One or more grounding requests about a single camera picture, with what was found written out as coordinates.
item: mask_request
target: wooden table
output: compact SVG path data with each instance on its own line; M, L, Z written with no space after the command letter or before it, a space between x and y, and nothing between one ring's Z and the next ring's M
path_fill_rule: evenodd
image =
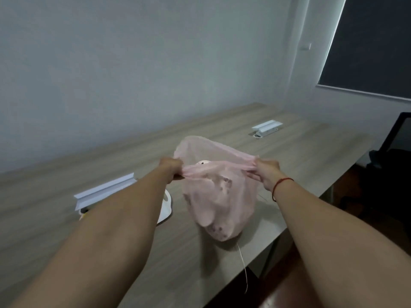
M249 135L252 126L272 118L284 128L262 139ZM172 155L187 135L276 158L285 173L318 196L372 143L366 135L253 103L0 175L0 305L28 285L77 225L74 194L133 171L142 177L162 155ZM235 240L214 242L193 222L180 184L167 188L173 215L157 227L147 265L120 307L201 307L243 270ZM256 211L238 238L245 264L285 227L278 207L260 188Z

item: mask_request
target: brown floor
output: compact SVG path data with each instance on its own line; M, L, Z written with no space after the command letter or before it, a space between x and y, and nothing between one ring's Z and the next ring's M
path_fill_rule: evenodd
M360 173L364 169L352 166L334 184L334 204L338 206L342 197L359 197ZM363 210L359 203L349 203L346 211L358 216ZM390 240L411 255L411 243L401 222L380 212L371 211L364 221L386 235ZM295 246L264 277L258 279L247 268L248 291L245 290L245 275L240 273L210 303L207 308L251 307L251 308L322 308L313 290L304 265Z

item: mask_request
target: white wall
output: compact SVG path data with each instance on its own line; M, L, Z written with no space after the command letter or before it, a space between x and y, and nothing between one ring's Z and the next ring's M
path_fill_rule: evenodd
M0 0L0 172L279 101L300 7L299 0Z
M411 112L411 101L368 96L317 87L329 46L345 0L310 0L299 47L312 43L310 51L298 50L292 70L285 108L306 117L374 137L379 149L401 112ZM368 163L363 156L359 163Z

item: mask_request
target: chair backrest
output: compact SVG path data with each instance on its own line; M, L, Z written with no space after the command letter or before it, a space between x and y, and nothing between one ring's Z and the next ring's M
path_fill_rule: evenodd
M390 149L411 151L411 113L399 115L379 153L386 153Z

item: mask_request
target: black office chair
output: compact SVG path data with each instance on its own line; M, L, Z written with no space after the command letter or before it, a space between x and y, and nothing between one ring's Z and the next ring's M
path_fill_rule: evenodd
M402 221L411 238L411 113L401 113L381 148L369 152L371 162L360 177L362 196L343 197L347 203L364 205L363 219L371 209Z

